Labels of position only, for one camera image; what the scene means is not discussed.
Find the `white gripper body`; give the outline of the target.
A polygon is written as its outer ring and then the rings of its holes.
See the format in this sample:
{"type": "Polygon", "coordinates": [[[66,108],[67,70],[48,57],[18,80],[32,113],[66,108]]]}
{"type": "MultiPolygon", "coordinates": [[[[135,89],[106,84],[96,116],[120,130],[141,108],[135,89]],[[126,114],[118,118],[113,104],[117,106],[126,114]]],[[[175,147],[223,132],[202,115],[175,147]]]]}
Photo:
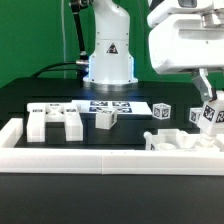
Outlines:
{"type": "Polygon", "coordinates": [[[224,0],[148,0],[149,53],[158,74],[224,69],[224,0]]]}

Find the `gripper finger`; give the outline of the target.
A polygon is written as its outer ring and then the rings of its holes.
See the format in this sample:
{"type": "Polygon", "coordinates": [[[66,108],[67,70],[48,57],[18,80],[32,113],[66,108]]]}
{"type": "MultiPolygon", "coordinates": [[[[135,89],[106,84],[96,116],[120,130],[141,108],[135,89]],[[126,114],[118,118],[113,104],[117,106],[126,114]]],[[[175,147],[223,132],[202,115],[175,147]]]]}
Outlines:
{"type": "Polygon", "coordinates": [[[208,70],[205,68],[196,69],[192,72],[191,79],[198,91],[203,102],[213,99],[212,86],[208,79],[208,70]]]}

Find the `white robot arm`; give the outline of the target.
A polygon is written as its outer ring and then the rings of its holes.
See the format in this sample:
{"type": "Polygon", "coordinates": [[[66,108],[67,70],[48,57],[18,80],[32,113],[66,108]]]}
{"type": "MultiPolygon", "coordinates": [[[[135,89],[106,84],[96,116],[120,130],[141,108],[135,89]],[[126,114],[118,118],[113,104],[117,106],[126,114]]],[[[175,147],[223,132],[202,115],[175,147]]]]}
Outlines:
{"type": "MultiPolygon", "coordinates": [[[[159,74],[189,73],[204,101],[216,99],[207,80],[210,71],[224,70],[224,0],[148,0],[150,61],[159,74]]],[[[130,17],[113,0],[70,0],[81,63],[88,68],[84,83],[108,90],[135,84],[129,53],[130,17]],[[95,50],[87,55],[79,12],[95,14],[95,50]]]]}

